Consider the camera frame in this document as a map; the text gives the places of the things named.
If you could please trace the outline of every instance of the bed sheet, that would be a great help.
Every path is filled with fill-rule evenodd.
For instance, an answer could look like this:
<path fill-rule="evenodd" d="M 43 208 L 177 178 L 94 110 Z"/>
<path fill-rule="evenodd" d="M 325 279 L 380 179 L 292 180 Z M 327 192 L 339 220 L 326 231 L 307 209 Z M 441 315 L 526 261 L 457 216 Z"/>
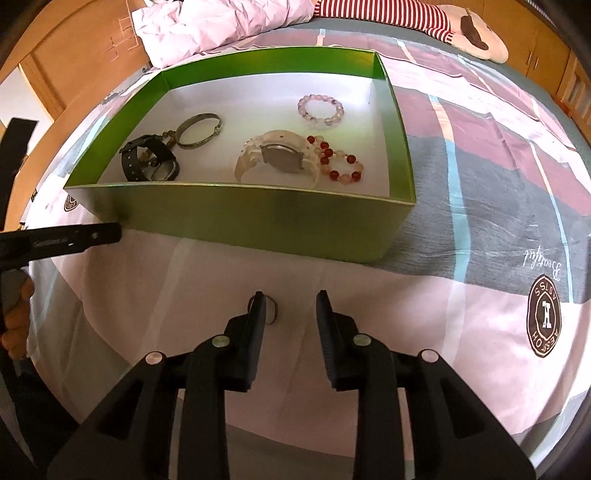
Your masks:
<path fill-rule="evenodd" d="M 591 180 L 582 152 L 514 82 L 424 44 L 286 28 L 210 54 L 294 45 L 374 50 L 384 61 L 417 191 L 386 256 L 359 265 L 125 231 L 116 245 L 34 262 L 30 352 L 40 374 L 82 420 L 147 352 L 193 349 L 262 290 L 280 316 L 265 331 L 252 391 L 228 395 L 230 452 L 248 448 L 247 458 L 263 458 L 272 445 L 285 465 L 316 455 L 308 477 L 344 478 L 356 395 L 333 392 L 326 379 L 314 318 L 314 297 L 325 288 L 336 311 L 391 349 L 441 352 L 538 466 L 591 385 Z M 62 187 L 79 152 L 134 88 L 112 99 L 48 176 L 28 228 L 97 221 Z M 561 313 L 546 356 L 527 328 L 528 296 L 543 274 Z M 257 450 L 257 442 L 270 444 Z M 411 465 L 412 452 L 406 457 Z M 242 466 L 237 478 L 251 478 L 246 472 Z M 296 472 L 286 468 L 284 478 Z"/>

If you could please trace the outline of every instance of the stuffed animal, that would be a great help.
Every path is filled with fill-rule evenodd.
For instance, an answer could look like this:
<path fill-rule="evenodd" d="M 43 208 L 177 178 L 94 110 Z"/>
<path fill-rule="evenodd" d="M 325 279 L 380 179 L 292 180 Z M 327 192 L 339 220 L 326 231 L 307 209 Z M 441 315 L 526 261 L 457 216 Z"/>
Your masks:
<path fill-rule="evenodd" d="M 503 41 L 470 9 L 418 0 L 319 0 L 315 17 L 370 20 L 420 30 L 482 60 L 505 63 Z"/>

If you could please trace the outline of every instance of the beaded bracelet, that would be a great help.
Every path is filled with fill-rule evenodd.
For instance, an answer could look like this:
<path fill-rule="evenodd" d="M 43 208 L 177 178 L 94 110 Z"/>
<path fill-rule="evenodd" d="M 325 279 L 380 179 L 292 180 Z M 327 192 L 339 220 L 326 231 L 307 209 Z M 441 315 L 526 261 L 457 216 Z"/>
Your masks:
<path fill-rule="evenodd" d="M 320 157 L 320 172 L 322 175 L 328 175 L 331 180 L 339 181 L 343 185 L 361 180 L 363 164 L 357 161 L 355 155 L 347 155 L 342 150 L 333 151 L 329 143 L 325 142 L 324 138 L 319 135 L 316 137 L 311 135 L 307 137 L 307 140 L 316 147 L 315 153 Z M 347 160 L 347 163 L 352 165 L 355 170 L 351 174 L 344 173 L 341 175 L 337 170 L 330 168 L 330 159 L 332 157 Z"/>
<path fill-rule="evenodd" d="M 336 113 L 328 118 L 316 118 L 315 116 L 310 115 L 306 110 L 306 104 L 311 100 L 317 100 L 319 102 L 328 102 L 331 105 L 334 105 L 336 108 Z M 297 111 L 302 117 L 304 117 L 305 120 L 314 123 L 320 121 L 327 126 L 331 126 L 332 124 L 340 122 L 345 116 L 345 109 L 343 108 L 343 104 L 340 103 L 338 100 L 329 97 L 328 95 L 306 95 L 304 98 L 301 98 L 299 102 L 297 102 Z"/>

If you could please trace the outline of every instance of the brown beaded bracelet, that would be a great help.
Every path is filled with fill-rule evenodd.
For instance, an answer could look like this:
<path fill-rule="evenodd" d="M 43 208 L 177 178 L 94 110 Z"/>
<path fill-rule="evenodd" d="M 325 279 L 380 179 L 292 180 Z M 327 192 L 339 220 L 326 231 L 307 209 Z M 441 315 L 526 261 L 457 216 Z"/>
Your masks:
<path fill-rule="evenodd" d="M 363 172 L 363 164 L 357 161 L 355 155 L 347 155 L 342 150 L 334 151 L 330 148 L 328 142 L 324 141 L 324 138 L 321 136 L 312 136 L 310 135 L 307 137 L 308 142 L 312 145 L 316 146 L 316 153 L 320 157 L 320 171 L 323 175 L 328 175 L 329 178 L 333 181 L 339 181 L 343 185 L 348 185 L 351 182 L 361 180 L 361 174 Z M 338 159 L 345 159 L 348 164 L 352 165 L 355 171 L 353 173 L 348 174 L 340 174 L 337 170 L 330 168 L 330 159 L 331 158 L 338 158 Z"/>

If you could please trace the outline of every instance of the finger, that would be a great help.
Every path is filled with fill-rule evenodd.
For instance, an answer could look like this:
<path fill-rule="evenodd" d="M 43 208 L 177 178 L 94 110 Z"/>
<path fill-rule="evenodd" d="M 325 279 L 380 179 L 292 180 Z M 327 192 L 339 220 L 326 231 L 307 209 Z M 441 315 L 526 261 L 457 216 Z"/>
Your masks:
<path fill-rule="evenodd" d="M 8 330 L 2 334 L 2 346 L 10 351 L 27 345 L 29 329 L 25 327 Z"/>
<path fill-rule="evenodd" d="M 23 300 L 28 300 L 33 296 L 34 293 L 35 283 L 33 282 L 33 280 L 27 277 L 25 283 L 23 283 L 21 286 L 21 298 Z"/>
<path fill-rule="evenodd" d="M 6 314 L 4 317 L 4 325 L 6 330 L 12 330 L 14 328 L 26 327 L 29 328 L 30 320 L 29 315 L 31 314 L 31 307 L 29 302 L 25 300 L 19 300 L 18 303 Z"/>
<path fill-rule="evenodd" d="M 8 356 L 13 360 L 22 360 L 27 356 L 27 344 L 8 351 Z"/>

